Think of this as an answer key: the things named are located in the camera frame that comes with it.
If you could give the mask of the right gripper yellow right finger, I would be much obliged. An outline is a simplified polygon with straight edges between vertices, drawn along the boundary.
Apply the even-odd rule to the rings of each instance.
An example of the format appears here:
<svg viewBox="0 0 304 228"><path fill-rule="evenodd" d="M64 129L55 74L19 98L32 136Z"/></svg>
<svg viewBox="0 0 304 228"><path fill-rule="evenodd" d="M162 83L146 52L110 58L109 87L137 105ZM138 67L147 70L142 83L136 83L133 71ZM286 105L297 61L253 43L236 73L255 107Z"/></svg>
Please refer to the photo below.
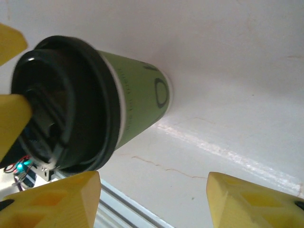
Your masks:
<svg viewBox="0 0 304 228"><path fill-rule="evenodd" d="M219 172L206 194L215 228L302 228L304 200Z"/></svg>

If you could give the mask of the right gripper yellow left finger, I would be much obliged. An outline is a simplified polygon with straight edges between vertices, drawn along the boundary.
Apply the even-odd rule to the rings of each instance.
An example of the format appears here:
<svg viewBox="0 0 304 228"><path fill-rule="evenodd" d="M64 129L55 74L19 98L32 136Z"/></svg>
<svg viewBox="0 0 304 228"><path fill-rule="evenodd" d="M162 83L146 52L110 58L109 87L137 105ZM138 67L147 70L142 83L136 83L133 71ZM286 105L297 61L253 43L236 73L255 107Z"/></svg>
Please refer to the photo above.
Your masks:
<svg viewBox="0 0 304 228"><path fill-rule="evenodd" d="M8 195L0 202L2 228L92 228L101 194L97 171L86 171Z"/></svg>

